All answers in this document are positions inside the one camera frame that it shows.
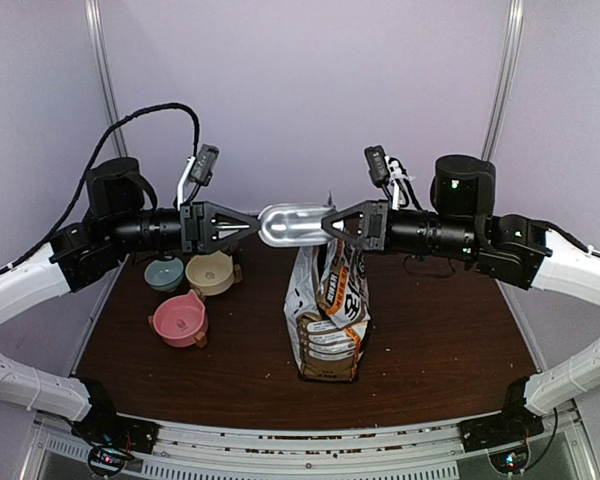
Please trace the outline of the metal scoop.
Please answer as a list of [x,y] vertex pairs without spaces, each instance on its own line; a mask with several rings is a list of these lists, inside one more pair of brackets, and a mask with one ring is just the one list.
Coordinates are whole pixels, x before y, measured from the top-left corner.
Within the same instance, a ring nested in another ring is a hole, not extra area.
[[263,208],[256,235],[269,247],[320,246],[333,237],[322,230],[321,219],[334,205],[317,203],[277,203]]

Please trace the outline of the cream pet bowl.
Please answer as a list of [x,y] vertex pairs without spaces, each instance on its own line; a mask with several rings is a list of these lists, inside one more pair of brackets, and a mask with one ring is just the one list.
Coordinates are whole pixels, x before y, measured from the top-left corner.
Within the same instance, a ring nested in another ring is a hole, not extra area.
[[243,279],[241,267],[221,251],[194,256],[186,264],[185,277],[201,297],[220,295]]

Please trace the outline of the dog food bag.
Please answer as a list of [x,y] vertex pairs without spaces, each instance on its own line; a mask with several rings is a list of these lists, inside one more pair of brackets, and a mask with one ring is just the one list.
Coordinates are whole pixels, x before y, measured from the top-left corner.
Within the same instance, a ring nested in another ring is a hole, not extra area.
[[283,312],[302,379],[355,381],[371,323],[362,250],[336,238],[298,247]]

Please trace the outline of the pink pet bowl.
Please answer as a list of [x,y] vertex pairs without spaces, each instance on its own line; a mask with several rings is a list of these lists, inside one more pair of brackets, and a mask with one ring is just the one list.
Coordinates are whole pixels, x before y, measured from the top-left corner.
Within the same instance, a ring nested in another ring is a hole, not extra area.
[[208,343],[206,306],[193,290],[161,303],[148,317],[148,322],[163,342],[171,347],[204,348]]

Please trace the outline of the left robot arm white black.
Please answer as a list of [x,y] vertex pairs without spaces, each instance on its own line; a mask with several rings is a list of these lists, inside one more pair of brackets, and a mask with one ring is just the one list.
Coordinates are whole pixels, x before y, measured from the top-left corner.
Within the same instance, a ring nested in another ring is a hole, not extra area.
[[[0,326],[97,282],[131,253],[211,254],[259,229],[254,216],[211,202],[159,207],[138,160],[131,157],[88,170],[86,186],[84,219],[58,230],[28,259],[0,274]],[[124,433],[122,419],[97,382],[56,376],[1,353],[0,401],[84,422],[103,444],[117,442]]]

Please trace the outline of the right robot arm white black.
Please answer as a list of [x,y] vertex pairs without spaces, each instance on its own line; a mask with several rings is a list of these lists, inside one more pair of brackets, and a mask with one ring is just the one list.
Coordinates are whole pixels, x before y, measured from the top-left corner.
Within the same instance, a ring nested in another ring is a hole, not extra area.
[[[432,210],[365,201],[321,220],[322,229],[361,250],[458,260],[524,290],[554,291],[600,306],[600,252],[546,221],[494,213],[496,168],[475,157],[438,158]],[[499,440],[515,440],[563,402],[600,385],[600,337],[561,364],[512,383],[493,419]]]

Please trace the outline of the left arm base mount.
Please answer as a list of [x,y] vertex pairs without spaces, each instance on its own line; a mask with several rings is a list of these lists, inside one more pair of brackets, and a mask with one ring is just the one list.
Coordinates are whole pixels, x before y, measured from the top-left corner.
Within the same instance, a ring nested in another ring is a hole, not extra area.
[[108,421],[85,419],[69,421],[72,434],[88,445],[113,447],[124,453],[153,452],[159,425],[155,422],[116,415]]

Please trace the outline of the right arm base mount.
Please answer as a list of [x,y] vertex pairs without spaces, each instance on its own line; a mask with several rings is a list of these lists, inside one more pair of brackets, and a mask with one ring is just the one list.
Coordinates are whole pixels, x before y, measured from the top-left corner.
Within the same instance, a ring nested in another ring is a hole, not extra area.
[[541,417],[507,419],[501,413],[464,420],[457,427],[466,453],[523,442],[544,432]]

